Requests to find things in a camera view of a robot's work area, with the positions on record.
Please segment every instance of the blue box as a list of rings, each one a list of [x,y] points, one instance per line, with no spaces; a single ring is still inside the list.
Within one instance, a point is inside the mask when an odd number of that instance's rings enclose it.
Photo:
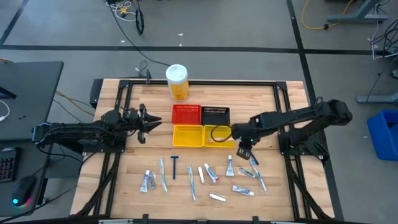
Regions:
[[[378,158],[398,161],[398,110],[382,110],[368,127]]]

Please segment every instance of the yellow tray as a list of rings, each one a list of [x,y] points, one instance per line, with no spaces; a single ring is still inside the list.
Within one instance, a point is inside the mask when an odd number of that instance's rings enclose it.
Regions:
[[[187,124],[174,125],[173,146],[202,147],[203,126]]]
[[[215,125],[205,125],[205,129],[203,132],[203,145],[205,147],[223,147],[223,148],[233,148],[235,147],[234,140],[227,140],[225,142],[214,142],[211,138],[211,130]],[[222,140],[227,138],[231,134],[231,128],[228,126],[217,126],[217,128],[213,131],[213,137],[216,140]]]

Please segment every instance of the concrete floor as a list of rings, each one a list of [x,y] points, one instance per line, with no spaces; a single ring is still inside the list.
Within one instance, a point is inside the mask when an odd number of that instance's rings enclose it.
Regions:
[[[0,1],[0,34],[7,28],[22,0]],[[300,18],[304,0],[293,0]],[[350,6],[354,11],[357,1]],[[339,14],[344,2],[311,1],[306,22],[322,26],[325,15]],[[141,2],[146,28],[142,36],[134,23],[120,21],[130,39],[138,46],[194,47],[262,47],[297,49],[289,11],[280,0],[144,0]],[[396,19],[398,3],[391,1],[384,10],[391,18],[381,24],[384,30]],[[369,50],[375,24],[343,24],[330,30],[299,29],[305,49]],[[130,46],[101,0],[29,0],[7,45],[38,46]],[[144,52],[165,63],[181,63],[190,78],[235,80],[302,80],[304,75],[297,53],[269,52]],[[58,90],[88,102],[94,78],[135,76],[134,67],[143,59],[135,51],[99,50],[5,50],[0,45],[0,58],[14,62],[61,60],[65,66]],[[367,94],[377,73],[397,64],[388,59],[373,61],[371,55],[307,54],[308,67],[317,96],[345,101],[354,119],[349,125],[330,127],[326,132],[341,207],[346,221],[395,223],[398,196],[397,162],[376,157],[366,125],[368,118],[391,105],[358,105],[358,95]],[[165,67],[149,63],[154,78],[163,78]],[[398,80],[383,75],[374,94],[391,94]],[[67,101],[59,99],[68,110],[83,121],[92,120]],[[75,122],[59,105],[53,105],[49,121]],[[62,166],[50,169],[62,169]],[[77,174],[52,179],[46,191],[51,198],[74,186]],[[22,220],[66,217],[74,191]]]

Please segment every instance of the computer mouse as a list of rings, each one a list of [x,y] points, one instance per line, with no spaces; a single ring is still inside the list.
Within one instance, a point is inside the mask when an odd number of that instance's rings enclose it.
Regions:
[[[33,175],[22,178],[17,185],[17,189],[12,193],[12,203],[16,206],[25,204],[32,193],[35,183],[36,177]]]

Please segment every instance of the plastic container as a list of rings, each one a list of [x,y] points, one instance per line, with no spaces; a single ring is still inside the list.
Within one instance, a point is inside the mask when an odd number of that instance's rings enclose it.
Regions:
[[[166,70],[167,83],[174,101],[184,101],[189,95],[188,71],[183,65],[171,65]]]
[[[378,158],[398,161],[398,110],[382,110],[368,127]]]
[[[173,146],[202,147],[203,126],[188,124],[174,125]]]
[[[173,124],[200,124],[200,105],[173,105]]]
[[[229,108],[202,106],[201,124],[229,126]]]
[[[203,132],[203,146],[205,147],[223,147],[223,148],[233,148],[235,147],[234,140],[228,140],[225,142],[214,142],[211,138],[211,130],[215,125],[205,125]],[[223,140],[227,138],[231,134],[231,128],[228,126],[217,126],[217,128],[213,131],[213,137],[216,140]]]

